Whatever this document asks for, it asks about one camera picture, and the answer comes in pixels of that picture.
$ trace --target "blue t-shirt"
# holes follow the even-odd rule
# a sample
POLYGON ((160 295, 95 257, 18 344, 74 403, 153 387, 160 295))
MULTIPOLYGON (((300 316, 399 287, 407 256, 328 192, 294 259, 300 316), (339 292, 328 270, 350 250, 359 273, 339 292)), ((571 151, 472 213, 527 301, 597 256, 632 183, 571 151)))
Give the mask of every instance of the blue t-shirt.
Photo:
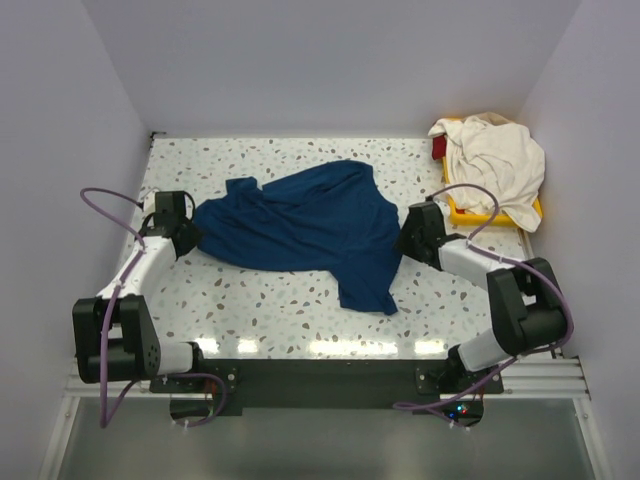
POLYGON ((370 165, 323 164, 258 188, 227 180, 224 198, 196 209, 198 248, 225 262, 270 271, 328 270, 340 305, 395 313, 389 286, 402 255, 394 250, 398 209, 382 197, 370 165))

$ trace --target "white wall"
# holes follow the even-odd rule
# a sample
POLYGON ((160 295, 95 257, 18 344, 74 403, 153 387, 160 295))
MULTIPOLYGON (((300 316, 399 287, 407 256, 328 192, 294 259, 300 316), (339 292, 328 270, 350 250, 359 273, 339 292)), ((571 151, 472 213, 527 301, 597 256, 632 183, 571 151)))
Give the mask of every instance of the white wall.
POLYGON ((640 3, 584 0, 520 120, 547 152, 533 238, 576 317, 598 424, 620 479, 638 478, 640 3))
POLYGON ((26 479, 71 364, 71 307, 123 238, 78 192, 137 191, 148 139, 79 1, 0 2, 0 65, 0 477, 26 479))
POLYGON ((84 0, 145 124, 422 136, 515 116, 579 0, 84 0))

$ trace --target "terrazzo surface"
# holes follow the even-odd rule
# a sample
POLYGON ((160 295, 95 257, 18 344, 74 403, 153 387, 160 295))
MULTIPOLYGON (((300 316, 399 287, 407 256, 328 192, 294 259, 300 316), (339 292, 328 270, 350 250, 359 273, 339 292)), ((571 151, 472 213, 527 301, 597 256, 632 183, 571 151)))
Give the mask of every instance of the terrazzo surface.
MULTIPOLYGON (((371 164, 378 189, 408 206, 443 185, 442 166, 427 140, 157 138, 140 191, 189 191, 197 203, 225 195, 225 180, 253 176, 268 183, 322 163, 351 158, 371 164)), ((141 224, 136 211, 133 225, 141 224)), ((470 228, 448 224, 450 232, 470 228)), ((489 228, 479 245, 523 257, 518 231, 489 228)), ((131 242, 120 262, 128 257, 131 242)), ((240 269, 197 250, 162 277, 149 302, 161 340, 196 340, 206 357, 444 358, 449 346, 490 326, 487 294, 466 280, 404 257, 391 294, 398 313, 340 308, 335 279, 323 271, 240 269)))

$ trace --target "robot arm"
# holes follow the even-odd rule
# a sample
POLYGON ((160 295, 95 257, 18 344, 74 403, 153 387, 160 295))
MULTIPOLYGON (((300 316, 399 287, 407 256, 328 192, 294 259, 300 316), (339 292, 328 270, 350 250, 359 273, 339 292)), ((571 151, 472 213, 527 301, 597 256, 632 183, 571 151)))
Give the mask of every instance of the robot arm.
MULTIPOLYGON (((140 230, 144 253, 129 272, 111 318, 108 341, 108 381, 148 380, 169 373, 184 373, 196 367, 198 347, 186 342, 160 342, 146 300, 158 281, 179 257, 189 253, 202 234, 186 216, 183 191, 157 192, 144 205, 140 230)), ((138 255, 134 251, 114 280, 96 297, 84 298, 73 307, 73 327, 78 371, 85 383, 100 381, 100 337, 105 310, 122 273, 138 255)))
MULTIPOLYGON (((450 362, 461 364, 464 372, 483 370, 565 335, 567 320, 549 288, 517 265, 471 250, 466 237, 447 235, 442 212, 432 199, 409 208, 396 248, 437 270, 459 275, 489 294, 491 328, 449 350, 450 362)), ((558 285, 546 260, 522 263, 558 285)))

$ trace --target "white cloth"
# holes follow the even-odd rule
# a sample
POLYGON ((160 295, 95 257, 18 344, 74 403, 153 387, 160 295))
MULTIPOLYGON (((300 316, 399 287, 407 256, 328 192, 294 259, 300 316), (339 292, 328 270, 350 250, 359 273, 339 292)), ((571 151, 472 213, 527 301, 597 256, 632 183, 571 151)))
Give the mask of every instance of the white cloth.
MULTIPOLYGON (((500 208, 528 232, 540 224, 532 204, 544 179, 544 150, 529 129, 495 113, 464 120, 440 119, 429 138, 447 135, 447 175, 451 184, 475 183, 493 193, 500 208)), ((460 209, 475 214, 493 211, 486 194, 472 188, 447 192, 460 209)))

